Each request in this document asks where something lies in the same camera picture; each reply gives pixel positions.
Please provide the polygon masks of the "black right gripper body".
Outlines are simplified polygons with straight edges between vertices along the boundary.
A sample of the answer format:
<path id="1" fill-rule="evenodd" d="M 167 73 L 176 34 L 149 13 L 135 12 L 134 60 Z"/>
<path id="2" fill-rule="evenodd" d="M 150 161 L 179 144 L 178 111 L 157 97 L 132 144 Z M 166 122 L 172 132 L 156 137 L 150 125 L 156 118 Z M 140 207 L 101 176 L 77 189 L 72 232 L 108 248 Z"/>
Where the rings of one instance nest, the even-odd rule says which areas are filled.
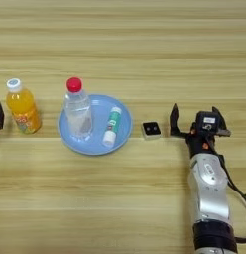
<path id="1" fill-rule="evenodd" d="M 231 132 L 227 129 L 219 129 L 217 124 L 193 122 L 188 133 L 176 128 L 176 136 L 185 139 L 190 156 L 193 158 L 197 154 L 216 155 L 215 137 L 230 137 Z"/>

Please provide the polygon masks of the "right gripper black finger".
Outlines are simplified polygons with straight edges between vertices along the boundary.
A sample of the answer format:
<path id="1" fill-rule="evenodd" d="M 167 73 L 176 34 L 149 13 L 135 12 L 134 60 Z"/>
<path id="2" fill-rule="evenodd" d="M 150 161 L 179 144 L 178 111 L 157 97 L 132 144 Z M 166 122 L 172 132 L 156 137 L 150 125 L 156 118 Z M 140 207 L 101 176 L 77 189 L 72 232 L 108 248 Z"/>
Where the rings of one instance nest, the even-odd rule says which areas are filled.
<path id="1" fill-rule="evenodd" d="M 170 115 L 170 135 L 178 138 L 185 138 L 187 133 L 181 132 L 178 127 L 179 110 L 178 106 L 174 104 Z"/>
<path id="2" fill-rule="evenodd" d="M 220 111 L 216 107 L 212 106 L 212 112 L 216 113 L 219 117 L 219 129 L 220 130 L 227 130 L 225 120 L 224 120 L 222 114 L 220 113 Z"/>

